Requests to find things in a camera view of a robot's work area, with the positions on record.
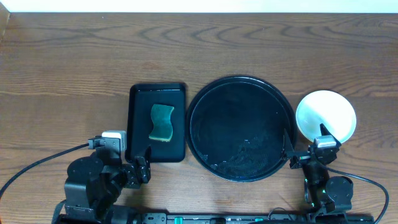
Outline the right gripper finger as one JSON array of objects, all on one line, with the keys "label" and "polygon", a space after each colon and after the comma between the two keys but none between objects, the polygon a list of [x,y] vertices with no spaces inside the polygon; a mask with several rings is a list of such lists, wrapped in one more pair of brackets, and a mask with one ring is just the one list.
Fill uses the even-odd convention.
[{"label": "right gripper finger", "polygon": [[340,144],[339,140],[337,140],[337,138],[335,138],[334,135],[332,135],[332,133],[329,132],[329,130],[323,123],[320,124],[320,132],[322,136],[331,136],[337,144]]},{"label": "right gripper finger", "polygon": [[284,145],[283,145],[283,154],[286,159],[291,159],[294,152],[294,147],[290,141],[289,134],[287,130],[284,129]]}]

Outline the white plate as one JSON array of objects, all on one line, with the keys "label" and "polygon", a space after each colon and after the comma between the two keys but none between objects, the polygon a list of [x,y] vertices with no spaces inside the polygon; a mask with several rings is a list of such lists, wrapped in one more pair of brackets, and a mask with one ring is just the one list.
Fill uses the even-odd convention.
[{"label": "white plate", "polygon": [[356,129],[356,113],[352,104],[342,95],[330,90],[318,90],[306,95],[298,104],[295,119],[297,127],[309,141],[321,135],[320,125],[339,142],[346,142]]}]

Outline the green yellow sponge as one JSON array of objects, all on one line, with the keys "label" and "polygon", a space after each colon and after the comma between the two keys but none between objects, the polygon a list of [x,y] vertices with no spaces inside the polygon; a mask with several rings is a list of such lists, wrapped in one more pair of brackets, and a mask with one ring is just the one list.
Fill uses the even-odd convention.
[{"label": "green yellow sponge", "polygon": [[174,130],[171,122],[173,106],[154,104],[150,111],[153,128],[149,139],[161,142],[170,142]]}]

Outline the black round tray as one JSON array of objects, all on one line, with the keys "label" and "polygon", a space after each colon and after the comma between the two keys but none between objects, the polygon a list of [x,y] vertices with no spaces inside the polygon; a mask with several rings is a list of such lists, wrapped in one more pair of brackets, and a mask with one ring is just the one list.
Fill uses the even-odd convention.
[{"label": "black round tray", "polygon": [[188,107],[185,139],[209,172],[235,182],[265,179],[287,162],[285,139],[297,142],[295,114],[271,83],[250,76],[217,79]]}]

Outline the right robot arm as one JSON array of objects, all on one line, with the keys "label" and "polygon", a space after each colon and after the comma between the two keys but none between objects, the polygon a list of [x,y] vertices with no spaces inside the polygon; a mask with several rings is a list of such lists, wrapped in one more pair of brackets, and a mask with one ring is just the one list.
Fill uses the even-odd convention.
[{"label": "right robot arm", "polygon": [[306,196],[312,204],[305,214],[307,223],[348,223],[346,212],[352,209],[353,181],[348,177],[330,177],[327,165],[336,159],[341,143],[320,125],[321,135],[306,151],[295,151],[287,132],[283,153],[291,169],[302,169]]}]

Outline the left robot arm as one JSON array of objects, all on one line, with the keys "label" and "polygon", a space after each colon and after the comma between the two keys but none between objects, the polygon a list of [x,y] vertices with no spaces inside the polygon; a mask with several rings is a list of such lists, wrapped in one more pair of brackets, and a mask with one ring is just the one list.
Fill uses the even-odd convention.
[{"label": "left robot arm", "polygon": [[123,164],[120,149],[100,146],[73,161],[64,185],[66,199],[56,206],[52,223],[143,223],[135,208],[114,203],[122,189],[139,189],[150,181],[150,155],[148,147]]}]

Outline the black rectangular tray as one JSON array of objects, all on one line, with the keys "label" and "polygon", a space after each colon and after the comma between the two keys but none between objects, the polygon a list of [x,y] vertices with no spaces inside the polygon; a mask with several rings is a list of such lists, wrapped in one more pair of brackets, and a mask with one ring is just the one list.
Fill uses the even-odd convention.
[{"label": "black rectangular tray", "polygon": [[[154,125],[150,111],[154,104],[173,106],[169,142],[151,140]],[[180,162],[185,157],[185,85],[183,83],[141,83],[130,89],[126,158],[151,148],[150,162]]]}]

